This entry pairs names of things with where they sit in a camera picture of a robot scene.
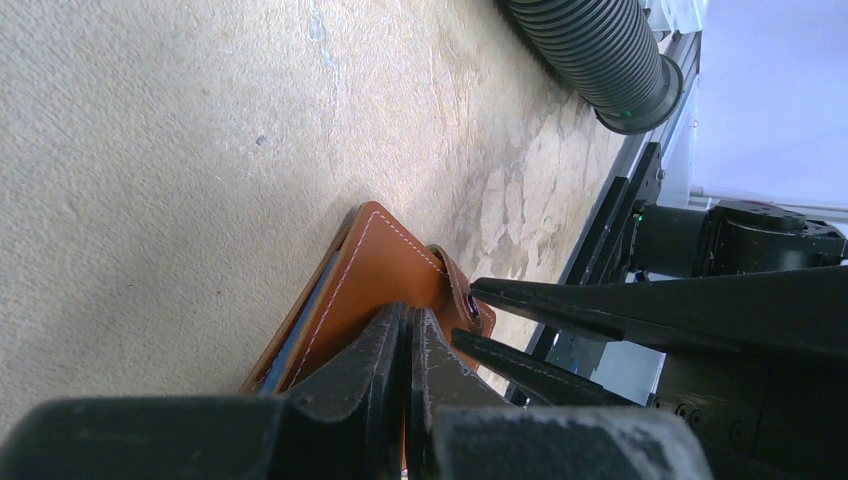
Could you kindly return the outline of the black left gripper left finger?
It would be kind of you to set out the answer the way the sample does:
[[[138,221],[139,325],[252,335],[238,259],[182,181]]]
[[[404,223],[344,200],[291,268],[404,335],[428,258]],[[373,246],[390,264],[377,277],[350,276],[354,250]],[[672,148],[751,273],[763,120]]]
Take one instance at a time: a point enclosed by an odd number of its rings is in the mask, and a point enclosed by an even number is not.
[[[5,479],[396,479],[408,308],[285,393],[76,398],[28,413],[1,447]]]

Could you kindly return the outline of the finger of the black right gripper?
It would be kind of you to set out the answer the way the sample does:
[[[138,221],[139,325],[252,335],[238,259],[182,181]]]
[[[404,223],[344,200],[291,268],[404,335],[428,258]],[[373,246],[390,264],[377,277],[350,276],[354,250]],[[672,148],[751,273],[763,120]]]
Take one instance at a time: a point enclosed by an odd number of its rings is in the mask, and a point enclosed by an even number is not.
[[[546,406],[635,406],[601,385],[511,346],[461,329],[451,345],[517,385],[531,400]]]

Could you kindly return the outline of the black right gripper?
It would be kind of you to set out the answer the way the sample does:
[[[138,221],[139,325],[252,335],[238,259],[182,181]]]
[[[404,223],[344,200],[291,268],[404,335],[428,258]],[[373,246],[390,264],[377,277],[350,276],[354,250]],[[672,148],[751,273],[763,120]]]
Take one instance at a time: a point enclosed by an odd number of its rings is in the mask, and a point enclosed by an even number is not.
[[[597,285],[480,278],[471,293],[552,328],[668,353],[847,360],[844,266]],[[716,479],[847,476],[844,364],[669,355],[647,404],[689,425]]]

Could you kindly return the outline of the brown leather card holder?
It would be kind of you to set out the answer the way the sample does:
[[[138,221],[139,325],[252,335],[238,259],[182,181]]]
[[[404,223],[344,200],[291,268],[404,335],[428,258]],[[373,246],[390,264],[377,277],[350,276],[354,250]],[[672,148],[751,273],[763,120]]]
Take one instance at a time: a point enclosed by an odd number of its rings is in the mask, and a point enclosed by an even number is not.
[[[240,390],[281,393],[354,340],[389,303],[429,308],[445,335],[484,337],[495,312],[470,295],[470,283],[438,245],[424,245],[376,201],[360,205],[331,242]]]

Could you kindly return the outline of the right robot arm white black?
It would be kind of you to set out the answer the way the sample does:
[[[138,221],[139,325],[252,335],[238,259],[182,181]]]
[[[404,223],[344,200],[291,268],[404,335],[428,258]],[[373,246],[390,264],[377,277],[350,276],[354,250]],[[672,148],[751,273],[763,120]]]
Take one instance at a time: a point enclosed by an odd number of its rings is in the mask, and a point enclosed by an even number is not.
[[[644,405],[683,420],[718,478],[847,475],[847,240],[775,205],[647,205],[588,281],[481,278],[472,295],[664,356]]]

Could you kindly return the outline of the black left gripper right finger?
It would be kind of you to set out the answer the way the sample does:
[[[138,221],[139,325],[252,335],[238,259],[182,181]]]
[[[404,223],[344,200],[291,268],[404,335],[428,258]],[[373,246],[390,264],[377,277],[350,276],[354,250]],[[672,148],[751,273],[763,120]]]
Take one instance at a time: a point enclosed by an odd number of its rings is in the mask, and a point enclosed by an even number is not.
[[[694,434],[633,406],[509,404],[448,346],[433,312],[407,314],[411,479],[709,479]]]

